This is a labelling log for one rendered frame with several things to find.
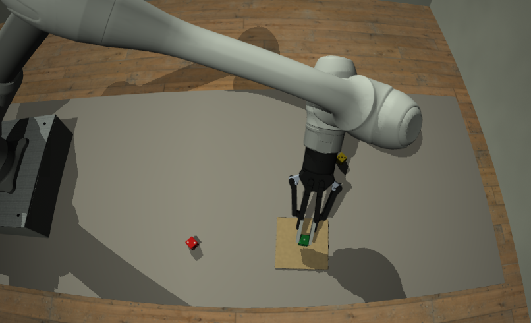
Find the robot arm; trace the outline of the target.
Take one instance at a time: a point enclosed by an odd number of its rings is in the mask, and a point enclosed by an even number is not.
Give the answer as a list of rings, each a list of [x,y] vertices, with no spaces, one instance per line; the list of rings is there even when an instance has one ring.
[[[2,138],[2,120],[22,84],[23,66],[49,34],[177,57],[302,98],[304,145],[315,152],[339,153],[345,132],[380,148],[402,149],[422,128],[420,107],[410,96],[357,75],[344,57],[320,57],[313,68],[185,22],[145,0],[1,1],[11,14],[0,30],[0,192],[16,190],[29,145],[26,138]]]

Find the red die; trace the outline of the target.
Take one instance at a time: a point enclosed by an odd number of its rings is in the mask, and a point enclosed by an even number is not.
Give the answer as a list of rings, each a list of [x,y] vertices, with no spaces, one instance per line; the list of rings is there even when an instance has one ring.
[[[189,238],[186,242],[185,242],[192,250],[194,250],[199,244],[198,242],[193,238]]]

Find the tan flat mat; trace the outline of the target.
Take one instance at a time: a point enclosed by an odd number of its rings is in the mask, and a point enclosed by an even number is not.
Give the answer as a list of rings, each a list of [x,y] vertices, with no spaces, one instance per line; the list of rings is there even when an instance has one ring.
[[[312,219],[304,218],[301,234],[310,234]],[[328,219],[319,221],[307,247],[296,243],[297,220],[277,217],[275,268],[328,270]]]

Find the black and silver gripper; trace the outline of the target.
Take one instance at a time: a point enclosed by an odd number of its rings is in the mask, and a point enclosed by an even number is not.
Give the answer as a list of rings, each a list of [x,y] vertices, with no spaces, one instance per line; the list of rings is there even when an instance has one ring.
[[[317,230],[319,221],[325,221],[327,219],[337,195],[343,189],[341,183],[336,182],[333,175],[335,170],[335,164],[337,161],[337,154],[338,153],[324,154],[320,152],[315,152],[306,147],[301,171],[298,175],[289,176],[289,184],[291,186],[292,197],[292,216],[296,216],[298,218],[296,225],[296,229],[298,230],[296,234],[296,243],[299,243],[300,240],[300,234],[304,222],[304,215],[310,197],[310,193],[317,192],[317,197],[314,217],[312,219],[312,225],[309,234],[309,245],[312,244],[314,232],[316,232]],[[297,210],[296,201],[296,186],[299,180],[301,180],[305,188],[300,211]],[[323,192],[331,185],[331,193],[329,195],[329,198],[327,199],[323,212],[320,213]]]

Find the green die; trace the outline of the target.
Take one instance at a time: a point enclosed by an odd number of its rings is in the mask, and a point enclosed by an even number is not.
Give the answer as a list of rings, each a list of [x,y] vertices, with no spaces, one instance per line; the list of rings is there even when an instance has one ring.
[[[307,247],[308,244],[309,244],[309,238],[310,238],[309,235],[302,235],[301,234],[298,245]]]

